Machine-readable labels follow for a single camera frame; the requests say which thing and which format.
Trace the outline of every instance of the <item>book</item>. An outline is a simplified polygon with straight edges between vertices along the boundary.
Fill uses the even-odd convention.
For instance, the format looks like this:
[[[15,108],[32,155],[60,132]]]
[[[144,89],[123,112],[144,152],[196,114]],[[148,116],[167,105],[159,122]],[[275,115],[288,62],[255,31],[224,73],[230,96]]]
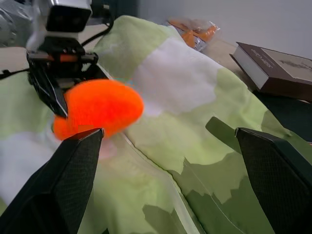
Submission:
[[[236,63],[262,93],[312,101],[312,60],[238,42]]]

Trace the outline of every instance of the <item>green and white fabric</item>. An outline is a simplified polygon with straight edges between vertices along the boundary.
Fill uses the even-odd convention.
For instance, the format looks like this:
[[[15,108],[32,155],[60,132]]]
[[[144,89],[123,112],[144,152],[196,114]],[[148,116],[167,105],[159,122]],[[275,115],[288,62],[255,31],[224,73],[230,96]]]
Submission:
[[[112,78],[141,93],[143,117],[103,140],[80,234],[273,234],[251,188],[231,128],[288,140],[312,162],[311,146],[284,129],[244,83],[188,47],[171,27],[116,20],[94,48]],[[0,82],[0,213],[60,142],[25,73]]]

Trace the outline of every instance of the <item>camouflage pattern fabric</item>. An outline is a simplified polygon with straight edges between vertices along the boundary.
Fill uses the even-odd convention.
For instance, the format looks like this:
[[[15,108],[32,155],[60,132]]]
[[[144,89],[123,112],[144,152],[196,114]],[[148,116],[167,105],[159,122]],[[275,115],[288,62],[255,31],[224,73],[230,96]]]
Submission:
[[[79,234],[273,234],[233,129],[286,139],[310,162],[311,146],[284,129],[238,77],[189,48],[171,27],[120,17],[94,51],[112,79],[141,93],[145,111],[124,133],[102,142]],[[19,93],[12,94],[16,85]],[[26,149],[52,155],[59,145],[53,116],[25,73],[1,81],[3,93],[10,102],[0,98],[8,110],[0,114],[8,123],[0,129],[0,164],[13,169],[0,175],[0,212],[14,193],[4,191],[10,185],[4,181],[19,181],[25,164],[35,170],[48,156],[40,163],[12,159]]]

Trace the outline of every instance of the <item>orange item in plastic bag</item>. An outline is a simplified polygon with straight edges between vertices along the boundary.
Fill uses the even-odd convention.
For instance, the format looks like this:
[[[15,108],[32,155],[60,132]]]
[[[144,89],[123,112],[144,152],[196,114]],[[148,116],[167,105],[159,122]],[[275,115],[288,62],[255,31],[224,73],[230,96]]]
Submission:
[[[194,41],[194,32],[191,30],[191,31],[188,31],[187,33],[183,34],[182,35],[182,38],[183,40],[185,41],[185,43],[194,48],[195,47],[195,41]]]
[[[198,36],[203,41],[209,42],[211,41],[211,39],[213,38],[217,30],[218,30],[217,26],[213,25],[213,26],[210,26],[205,33],[201,33],[201,34],[194,33],[194,34],[195,36]]]
[[[178,22],[178,21],[169,20],[169,23],[170,23],[171,25],[173,25],[174,27],[177,27],[177,28],[179,28],[179,29],[181,29],[181,30],[183,30],[183,31],[189,31],[189,30],[190,30],[186,25],[184,25],[183,23],[180,23],[180,22]]]

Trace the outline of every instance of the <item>orange pom-pom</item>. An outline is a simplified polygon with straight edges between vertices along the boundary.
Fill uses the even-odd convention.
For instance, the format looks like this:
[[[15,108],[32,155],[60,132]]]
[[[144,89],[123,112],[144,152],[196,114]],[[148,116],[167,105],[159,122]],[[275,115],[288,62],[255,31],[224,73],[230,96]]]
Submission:
[[[137,121],[144,108],[135,90],[115,80],[82,82],[64,96],[68,118],[54,120],[54,134],[60,140],[97,128],[110,137]]]

